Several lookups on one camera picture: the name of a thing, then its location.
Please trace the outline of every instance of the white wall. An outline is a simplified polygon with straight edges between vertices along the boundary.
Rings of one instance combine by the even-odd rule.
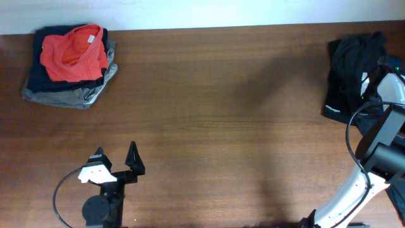
[[[0,34],[97,23],[108,30],[405,19],[405,0],[0,0]]]

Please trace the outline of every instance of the wood grain surface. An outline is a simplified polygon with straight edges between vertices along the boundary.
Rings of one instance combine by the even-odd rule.
[[[32,35],[0,36],[0,227],[62,227],[52,194],[98,146],[125,170],[131,140],[146,175],[127,186],[128,227],[295,222],[349,175],[345,125],[321,115],[327,42],[382,30],[405,58],[405,22],[110,32],[118,72],[86,111],[24,101]],[[360,140],[353,130],[352,143]],[[57,197],[84,227],[98,188],[74,176]],[[354,222],[401,227],[385,192]]]

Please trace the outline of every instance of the red shirt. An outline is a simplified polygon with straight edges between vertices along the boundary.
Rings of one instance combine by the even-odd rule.
[[[108,67],[103,28],[98,25],[77,27],[66,35],[47,35],[42,43],[40,63],[54,82],[96,80]]]

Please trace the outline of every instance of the stack of clothes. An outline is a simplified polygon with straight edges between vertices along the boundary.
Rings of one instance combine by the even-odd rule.
[[[34,56],[23,99],[88,109],[117,72],[115,41],[98,25],[44,27],[34,34]]]

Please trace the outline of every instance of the white plastic part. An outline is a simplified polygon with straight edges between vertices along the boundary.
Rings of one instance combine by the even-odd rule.
[[[355,211],[337,228],[347,227],[349,222],[377,193],[388,188],[390,184],[385,179],[375,174],[368,173],[373,187]],[[337,193],[321,208],[315,212],[315,224],[321,228],[329,228],[341,221],[360,201],[366,192],[366,176],[355,165],[349,178],[343,183]]]
[[[377,87],[377,92],[381,96],[382,101],[391,101],[405,104],[405,85],[394,73],[387,74]]]
[[[84,167],[78,175],[78,178],[82,183],[87,183],[89,180],[96,184],[116,181],[116,177],[111,175],[105,165]]]

